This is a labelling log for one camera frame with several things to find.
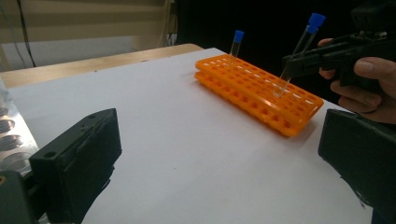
blue test tube cap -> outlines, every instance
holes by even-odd
[[[317,33],[318,28],[323,24],[324,20],[326,20],[326,17],[323,15],[320,15],[318,13],[312,13],[311,18],[309,18],[308,26],[306,27],[306,31],[314,35]]]
[[[244,37],[245,32],[240,30],[235,30],[235,35],[233,37],[233,41],[236,43],[241,43],[242,38]]]

table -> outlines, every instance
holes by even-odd
[[[93,72],[99,69],[121,66],[131,63],[141,63],[148,60],[170,57],[173,55],[193,52],[202,49],[193,44],[148,49],[132,53],[125,53],[83,61],[60,63],[22,70],[0,73],[6,87],[12,88],[22,85],[53,80],[61,77],[70,77],[77,74]]]
[[[84,224],[369,224],[372,209],[318,155],[326,109],[340,107],[325,102],[298,136],[281,136],[195,80],[196,61],[223,53],[191,50],[9,91],[39,147],[117,109],[122,155]]]

human hand holding pipette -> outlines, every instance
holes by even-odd
[[[318,44],[322,46],[330,41],[330,38],[322,39]],[[356,61],[353,70],[358,76],[377,79],[382,91],[371,92],[357,86],[341,86],[340,80],[335,80],[330,88],[341,96],[338,104],[367,119],[396,124],[396,62],[365,57]],[[319,73],[326,79],[335,76],[334,70],[320,68]]]

orange test tube rack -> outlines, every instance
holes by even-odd
[[[195,78],[217,95],[287,137],[297,135],[323,106],[323,100],[293,84],[281,97],[273,91],[280,78],[229,54],[195,63]]]

clear test tube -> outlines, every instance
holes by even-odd
[[[235,30],[235,34],[233,36],[233,44],[231,45],[231,51],[228,57],[228,67],[230,70],[233,69],[235,59],[238,57],[239,48],[241,47],[241,42],[244,34],[245,32],[243,31]]]
[[[315,35],[317,34],[318,28],[322,25],[325,19],[326,17],[318,13],[312,13],[308,21],[308,25],[305,27],[305,30],[300,37],[300,40],[298,41],[293,53],[290,56],[290,60],[304,56],[306,50],[309,48]],[[283,92],[285,91],[291,80],[290,74],[292,74],[292,72],[293,71],[290,71],[287,66],[283,69],[282,74],[280,75],[280,79],[276,83],[274,89],[275,97],[279,98],[282,96]]]

